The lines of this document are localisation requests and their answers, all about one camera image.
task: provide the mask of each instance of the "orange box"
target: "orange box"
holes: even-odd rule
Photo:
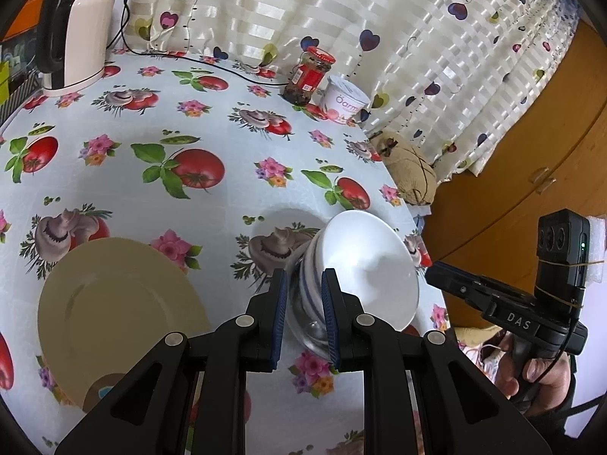
[[[42,8],[42,0],[28,0],[27,3],[14,19],[13,25],[8,29],[6,36],[3,39],[9,39],[22,32],[25,32],[38,24],[40,19],[40,9]]]

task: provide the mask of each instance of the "yogurt cup lid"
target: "yogurt cup lid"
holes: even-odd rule
[[[362,105],[368,104],[370,99],[356,85],[348,80],[345,80],[338,75],[330,75],[329,82],[340,89],[350,99],[360,102]]]

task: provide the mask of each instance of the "yogurt cup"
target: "yogurt cup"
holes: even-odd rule
[[[337,75],[329,77],[329,85],[321,98],[319,108],[335,123],[345,125],[370,99],[356,85]]]

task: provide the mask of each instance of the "beige plate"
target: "beige plate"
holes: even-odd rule
[[[102,396],[167,333],[193,337],[210,329],[184,273],[154,248],[123,238],[70,251],[50,273],[38,305],[44,360],[80,407],[91,387],[93,397]],[[101,384],[106,378],[110,383]],[[89,395],[86,411],[96,402]]]

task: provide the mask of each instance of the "table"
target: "table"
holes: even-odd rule
[[[174,57],[110,59],[106,77],[80,93],[34,99],[0,140],[0,333],[14,367],[0,393],[42,453],[83,416],[46,367],[36,322],[48,259],[69,247],[108,236],[151,244],[187,273],[215,328],[281,265],[268,244],[282,238],[292,249],[345,208],[368,210],[416,241],[362,130],[285,102],[271,86],[284,77],[220,63],[267,83],[255,85]],[[44,217],[53,219],[42,229],[59,231],[64,210],[81,218],[69,247],[36,236]],[[440,291],[419,279],[412,325],[422,335],[445,330]],[[247,390],[247,453],[362,453],[362,373],[335,374],[289,331],[278,370],[250,373]]]

